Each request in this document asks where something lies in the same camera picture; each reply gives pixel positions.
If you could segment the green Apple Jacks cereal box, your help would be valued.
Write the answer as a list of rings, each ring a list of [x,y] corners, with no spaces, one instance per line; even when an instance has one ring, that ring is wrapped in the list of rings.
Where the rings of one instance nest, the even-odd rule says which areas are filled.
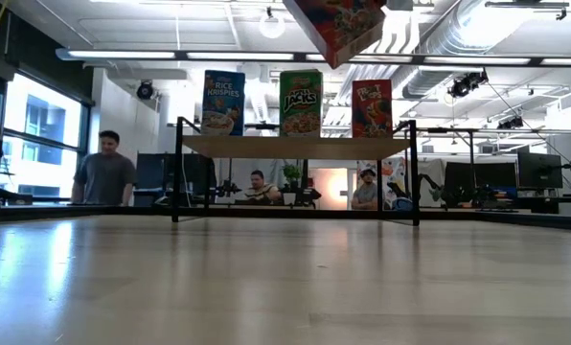
[[[280,135],[319,137],[322,125],[323,74],[316,69],[280,74]]]

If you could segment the blue Rice Krispies cereal box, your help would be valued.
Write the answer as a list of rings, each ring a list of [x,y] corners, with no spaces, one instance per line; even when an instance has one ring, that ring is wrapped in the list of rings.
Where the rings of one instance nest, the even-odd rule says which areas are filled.
[[[201,133],[210,136],[242,136],[245,75],[206,70],[204,76]]]

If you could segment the red Froot Loops cereal box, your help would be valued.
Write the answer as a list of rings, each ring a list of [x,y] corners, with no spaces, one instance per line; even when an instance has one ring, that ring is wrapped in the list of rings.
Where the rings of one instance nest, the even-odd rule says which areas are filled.
[[[283,4],[332,69],[382,38],[386,0],[283,0]]]
[[[392,82],[355,80],[352,85],[352,134],[354,138],[391,138]]]

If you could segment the person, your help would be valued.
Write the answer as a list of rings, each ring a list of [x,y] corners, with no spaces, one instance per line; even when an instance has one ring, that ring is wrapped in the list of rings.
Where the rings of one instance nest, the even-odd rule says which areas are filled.
[[[360,173],[360,182],[354,191],[351,201],[351,206],[354,210],[370,211],[377,209],[376,176],[372,169],[366,169]]]
[[[276,185],[266,183],[264,181],[262,171],[255,170],[251,172],[250,180],[251,187],[244,192],[247,200],[255,202],[273,202],[279,201],[282,198],[282,194]]]
[[[88,154],[74,175],[72,204],[128,206],[136,183],[132,161],[118,153],[120,136],[113,130],[99,133],[101,150]]]

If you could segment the black computer monitor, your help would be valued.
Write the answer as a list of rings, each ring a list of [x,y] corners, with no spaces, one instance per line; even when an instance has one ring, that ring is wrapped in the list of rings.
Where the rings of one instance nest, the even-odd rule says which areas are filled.
[[[470,163],[447,162],[445,166],[445,187],[449,190],[471,189],[471,179],[475,186],[490,186],[493,188],[515,188],[517,178],[514,163]]]
[[[520,152],[517,155],[518,187],[520,189],[560,189],[562,164],[558,155]]]
[[[138,154],[137,183],[133,192],[135,207],[171,205],[177,172],[175,158],[174,153]],[[206,185],[211,192],[217,186],[214,161],[196,153],[183,154],[179,181],[179,206],[199,205],[204,200]]]

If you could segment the colourful patterned panel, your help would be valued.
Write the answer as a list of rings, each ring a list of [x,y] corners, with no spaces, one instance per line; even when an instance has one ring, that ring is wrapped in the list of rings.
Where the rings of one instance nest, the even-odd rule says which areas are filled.
[[[381,161],[381,166],[377,166],[376,161],[362,160],[356,162],[357,183],[360,182],[360,173],[366,169],[372,169],[376,173],[375,182],[381,176],[382,200],[386,210],[392,210],[391,203],[397,197],[407,197],[405,186],[405,161],[402,157],[385,158]]]

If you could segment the long white LED light bar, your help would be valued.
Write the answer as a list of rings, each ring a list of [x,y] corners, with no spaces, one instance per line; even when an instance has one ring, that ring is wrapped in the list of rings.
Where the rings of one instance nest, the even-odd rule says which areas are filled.
[[[275,53],[239,51],[127,51],[71,50],[59,48],[61,60],[159,60],[159,61],[219,61],[219,62],[284,62],[320,63],[326,59],[314,53]],[[445,56],[420,54],[360,54],[345,60],[349,64],[389,64],[414,66],[479,66],[501,68],[571,68],[571,57],[560,56]]]

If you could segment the round white ceiling lamp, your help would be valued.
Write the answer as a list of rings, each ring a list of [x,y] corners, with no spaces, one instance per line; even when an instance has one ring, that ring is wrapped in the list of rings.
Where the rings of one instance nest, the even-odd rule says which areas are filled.
[[[271,7],[265,9],[264,15],[259,22],[259,31],[266,38],[279,38],[286,30],[285,20],[275,14]]]

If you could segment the large office window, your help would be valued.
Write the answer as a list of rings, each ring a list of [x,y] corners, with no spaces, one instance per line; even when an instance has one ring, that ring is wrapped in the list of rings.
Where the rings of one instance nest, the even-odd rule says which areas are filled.
[[[88,109],[56,90],[16,74],[0,93],[0,188],[68,198],[86,154]]]

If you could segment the wooden shelf black metal frame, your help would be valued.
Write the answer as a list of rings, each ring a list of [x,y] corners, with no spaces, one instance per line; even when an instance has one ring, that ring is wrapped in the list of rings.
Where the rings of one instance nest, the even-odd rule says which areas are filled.
[[[403,152],[410,163],[412,177],[412,209],[410,211],[387,211],[382,196],[377,197],[374,211],[301,211],[285,208],[216,208],[205,199],[200,208],[180,207],[181,181],[174,178],[174,191],[171,197],[171,220],[180,216],[201,216],[206,218],[268,218],[268,219],[376,219],[409,220],[413,226],[421,221],[419,203],[420,183],[417,181],[418,150],[417,124],[414,120],[397,126],[407,128],[406,139],[390,138],[313,138],[313,137],[249,137],[249,136],[204,136],[185,135],[184,125],[188,120],[179,117],[175,125],[175,164],[183,163],[182,150],[187,147],[206,158],[246,158],[246,159],[302,159],[309,160],[374,160],[378,168],[384,158]]]

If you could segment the black background rig frame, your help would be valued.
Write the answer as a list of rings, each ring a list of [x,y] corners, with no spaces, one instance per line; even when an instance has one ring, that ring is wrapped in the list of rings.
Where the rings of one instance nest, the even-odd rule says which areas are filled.
[[[445,179],[440,188],[442,207],[447,211],[453,208],[471,208],[476,195],[476,173],[474,158],[474,130],[464,131],[455,128],[449,131],[454,140],[460,138],[468,145],[468,162],[445,162]]]

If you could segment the silver ventilation duct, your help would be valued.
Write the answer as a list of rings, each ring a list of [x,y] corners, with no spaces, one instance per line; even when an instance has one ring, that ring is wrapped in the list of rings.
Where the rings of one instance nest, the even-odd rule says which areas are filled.
[[[494,0],[460,0],[442,23],[416,49],[422,55],[484,55],[521,26],[515,11],[488,8]],[[401,66],[391,77],[405,99],[421,99],[450,76]]]

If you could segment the black table edge rail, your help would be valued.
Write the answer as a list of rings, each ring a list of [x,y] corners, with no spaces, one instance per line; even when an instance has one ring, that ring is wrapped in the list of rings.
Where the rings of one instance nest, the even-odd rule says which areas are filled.
[[[445,211],[323,211],[310,208],[147,208],[110,206],[14,206],[0,208],[0,222],[68,219],[93,216],[161,216],[174,220],[188,218],[258,218],[258,219],[344,219],[344,220],[410,220],[418,225],[422,220],[486,221],[524,226],[571,230],[571,216],[521,214],[501,212]]]

